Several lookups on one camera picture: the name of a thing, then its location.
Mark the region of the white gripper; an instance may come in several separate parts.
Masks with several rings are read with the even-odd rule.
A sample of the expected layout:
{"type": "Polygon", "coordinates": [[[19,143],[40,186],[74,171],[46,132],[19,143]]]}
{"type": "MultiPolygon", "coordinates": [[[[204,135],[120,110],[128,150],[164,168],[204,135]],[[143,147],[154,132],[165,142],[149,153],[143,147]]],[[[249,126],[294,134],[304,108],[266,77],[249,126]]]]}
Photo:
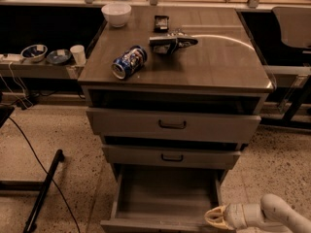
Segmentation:
{"type": "Polygon", "coordinates": [[[249,206],[246,204],[229,204],[218,206],[205,213],[206,221],[213,227],[224,230],[238,230],[249,227],[248,216],[249,206]]]}

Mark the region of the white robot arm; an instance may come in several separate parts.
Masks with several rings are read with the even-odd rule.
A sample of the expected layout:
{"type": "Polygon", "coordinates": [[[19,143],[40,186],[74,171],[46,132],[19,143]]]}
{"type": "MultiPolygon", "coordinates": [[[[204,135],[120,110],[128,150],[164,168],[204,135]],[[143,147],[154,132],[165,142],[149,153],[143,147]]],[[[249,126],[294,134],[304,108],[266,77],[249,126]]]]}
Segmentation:
{"type": "Polygon", "coordinates": [[[224,230],[256,227],[274,233],[311,233],[311,221],[281,197],[265,194],[259,204],[228,204],[205,213],[206,222],[224,230]]]}

